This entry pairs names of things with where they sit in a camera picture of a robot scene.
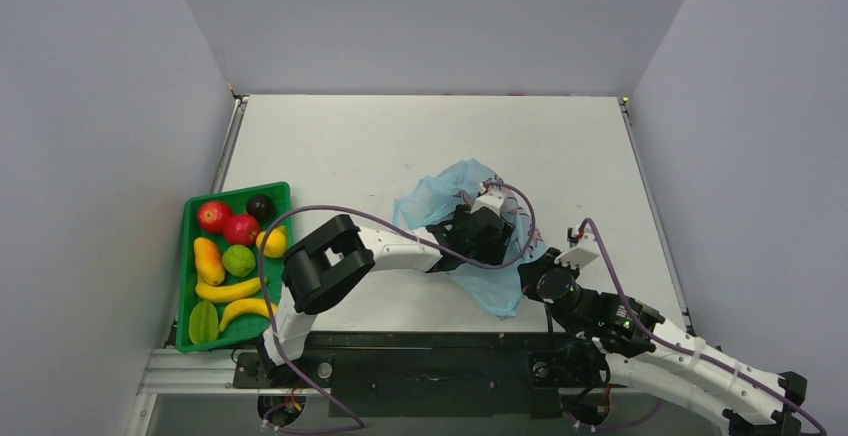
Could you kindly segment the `light blue plastic bag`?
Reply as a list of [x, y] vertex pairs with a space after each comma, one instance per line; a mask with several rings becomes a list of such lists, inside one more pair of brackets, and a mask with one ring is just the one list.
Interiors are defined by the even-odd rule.
[[522, 299], [518, 266], [549, 248], [526, 200], [476, 159], [420, 179], [394, 201], [392, 223], [425, 229], [439, 245], [484, 264], [481, 269], [448, 256], [437, 270], [501, 319], [514, 317]]

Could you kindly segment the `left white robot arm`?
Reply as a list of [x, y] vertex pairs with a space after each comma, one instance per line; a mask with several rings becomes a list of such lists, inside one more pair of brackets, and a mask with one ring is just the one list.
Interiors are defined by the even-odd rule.
[[338, 305], [368, 273], [500, 265], [515, 229], [492, 209], [466, 205], [445, 221], [413, 230], [410, 239], [360, 227], [348, 215], [331, 218], [284, 253], [279, 303], [261, 339], [260, 374], [275, 386], [291, 383], [316, 317]]

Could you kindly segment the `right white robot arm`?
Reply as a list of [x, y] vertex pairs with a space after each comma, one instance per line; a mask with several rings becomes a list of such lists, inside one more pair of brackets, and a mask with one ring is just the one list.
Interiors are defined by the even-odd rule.
[[604, 371], [612, 384], [685, 406], [726, 435], [801, 434], [805, 378], [734, 359], [621, 290], [579, 285], [581, 269], [597, 258], [609, 256], [578, 246], [550, 248], [518, 267], [524, 294], [585, 342], [563, 358], [572, 380], [588, 383]]

